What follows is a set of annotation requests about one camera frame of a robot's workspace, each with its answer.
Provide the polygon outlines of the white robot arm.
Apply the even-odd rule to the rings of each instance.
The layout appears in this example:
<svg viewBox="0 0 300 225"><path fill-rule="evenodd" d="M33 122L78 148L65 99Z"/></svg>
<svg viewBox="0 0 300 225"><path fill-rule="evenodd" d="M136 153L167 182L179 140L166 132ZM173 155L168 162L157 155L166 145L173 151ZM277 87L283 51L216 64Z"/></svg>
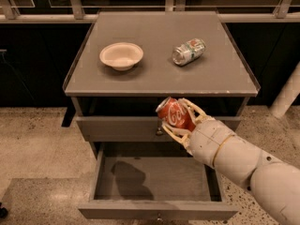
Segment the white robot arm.
<svg viewBox="0 0 300 225"><path fill-rule="evenodd" d="M281 225L300 225L300 170L242 139L185 98L156 109L163 129L196 160L248 191Z"/></svg>

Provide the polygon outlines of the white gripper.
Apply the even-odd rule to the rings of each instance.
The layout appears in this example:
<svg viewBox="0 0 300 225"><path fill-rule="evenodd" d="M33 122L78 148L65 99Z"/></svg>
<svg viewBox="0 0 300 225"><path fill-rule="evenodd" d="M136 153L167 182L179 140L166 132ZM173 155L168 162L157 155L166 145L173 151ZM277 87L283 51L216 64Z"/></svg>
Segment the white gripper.
<svg viewBox="0 0 300 225"><path fill-rule="evenodd" d="M213 167L220 146L234 136L235 132L221 121L207 120L209 116L188 99L180 98L179 103L187 110L193 124L197 125L193 132L172 127L167 122L162 123L162 128L176 142L185 148L188 147L188 151L195 159L209 167Z"/></svg>

